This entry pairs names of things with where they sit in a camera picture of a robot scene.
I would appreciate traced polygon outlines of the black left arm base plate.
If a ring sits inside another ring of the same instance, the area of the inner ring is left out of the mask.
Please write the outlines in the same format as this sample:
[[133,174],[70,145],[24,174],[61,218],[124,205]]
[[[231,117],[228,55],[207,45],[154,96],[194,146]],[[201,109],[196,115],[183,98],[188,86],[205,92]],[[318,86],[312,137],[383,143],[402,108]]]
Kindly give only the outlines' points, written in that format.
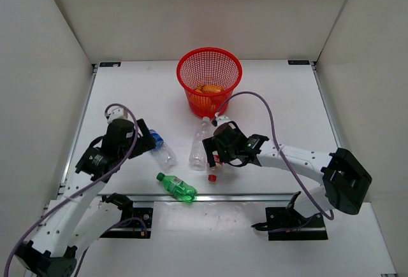
[[136,202],[132,210],[122,213],[119,224],[102,234],[101,238],[150,239],[153,213],[152,202]]

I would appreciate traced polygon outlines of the crushed orange plastic bottle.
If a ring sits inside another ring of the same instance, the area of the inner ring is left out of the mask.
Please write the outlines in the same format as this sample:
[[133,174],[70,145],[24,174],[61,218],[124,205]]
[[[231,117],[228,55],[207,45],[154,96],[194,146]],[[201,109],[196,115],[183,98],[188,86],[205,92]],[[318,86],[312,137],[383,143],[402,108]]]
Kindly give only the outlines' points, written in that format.
[[196,109],[204,112],[216,112],[222,104],[219,97],[197,96],[194,95],[192,102]]

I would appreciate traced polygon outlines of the orange juice bottle yellow cap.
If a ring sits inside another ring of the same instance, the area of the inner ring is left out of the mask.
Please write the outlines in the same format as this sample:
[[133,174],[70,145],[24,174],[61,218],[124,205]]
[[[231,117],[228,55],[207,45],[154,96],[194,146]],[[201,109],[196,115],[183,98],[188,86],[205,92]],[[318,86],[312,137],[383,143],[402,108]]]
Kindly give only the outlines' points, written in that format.
[[222,86],[218,85],[199,85],[195,91],[202,94],[220,94],[224,91]]

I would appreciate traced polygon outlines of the clear bottle red label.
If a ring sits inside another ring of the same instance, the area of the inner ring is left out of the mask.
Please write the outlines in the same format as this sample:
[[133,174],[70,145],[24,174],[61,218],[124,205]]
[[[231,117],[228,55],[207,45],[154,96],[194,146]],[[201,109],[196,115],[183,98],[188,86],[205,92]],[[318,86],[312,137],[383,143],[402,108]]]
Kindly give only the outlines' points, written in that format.
[[214,154],[215,166],[211,167],[208,164],[208,181],[215,184],[217,179],[224,173],[224,163],[221,161],[218,154]]

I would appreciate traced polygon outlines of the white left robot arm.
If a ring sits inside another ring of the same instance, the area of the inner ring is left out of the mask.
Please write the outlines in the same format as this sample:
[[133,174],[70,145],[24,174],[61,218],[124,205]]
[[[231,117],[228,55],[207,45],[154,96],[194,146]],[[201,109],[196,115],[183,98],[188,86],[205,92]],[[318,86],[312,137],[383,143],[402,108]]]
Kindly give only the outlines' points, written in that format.
[[20,263],[37,276],[71,276],[78,257],[95,240],[115,224],[129,225],[134,217],[132,202],[118,193],[104,196],[101,207],[88,218],[84,214],[122,161],[148,152],[155,144],[143,119],[110,122],[106,134],[94,139],[81,156],[39,231],[18,245],[15,256]]

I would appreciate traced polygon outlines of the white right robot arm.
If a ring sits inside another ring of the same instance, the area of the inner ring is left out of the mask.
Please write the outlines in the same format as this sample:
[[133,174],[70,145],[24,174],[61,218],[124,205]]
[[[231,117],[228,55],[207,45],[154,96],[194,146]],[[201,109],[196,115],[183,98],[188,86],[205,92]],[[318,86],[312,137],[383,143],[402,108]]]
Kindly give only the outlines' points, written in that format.
[[296,181],[304,176],[317,182],[318,187],[302,187],[290,201],[286,218],[295,226],[330,210],[357,215],[372,183],[372,177],[349,150],[322,153],[280,145],[259,134],[247,137],[233,121],[219,124],[213,136],[203,140],[203,146],[210,167],[215,166],[216,158],[231,166],[239,160],[238,167],[271,167],[289,171]]

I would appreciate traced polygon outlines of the clear bottle blue label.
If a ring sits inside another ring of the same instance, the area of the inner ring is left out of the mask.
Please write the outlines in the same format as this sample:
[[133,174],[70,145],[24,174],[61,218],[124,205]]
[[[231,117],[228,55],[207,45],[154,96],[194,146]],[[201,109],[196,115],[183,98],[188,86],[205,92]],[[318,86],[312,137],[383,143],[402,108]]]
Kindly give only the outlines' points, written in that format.
[[153,129],[149,130],[154,138],[156,145],[151,149],[151,154],[164,171],[169,171],[177,164],[177,156],[164,141],[164,139]]

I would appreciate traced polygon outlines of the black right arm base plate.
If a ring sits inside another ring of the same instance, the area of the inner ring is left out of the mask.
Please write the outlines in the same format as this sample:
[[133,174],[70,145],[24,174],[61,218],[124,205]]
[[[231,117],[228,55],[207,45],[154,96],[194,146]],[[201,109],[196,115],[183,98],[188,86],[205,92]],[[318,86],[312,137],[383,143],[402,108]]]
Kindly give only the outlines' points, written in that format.
[[252,224],[258,232],[266,232],[269,241],[324,241],[328,240],[320,213],[305,218],[294,209],[301,192],[295,193],[286,207],[265,208],[266,221]]

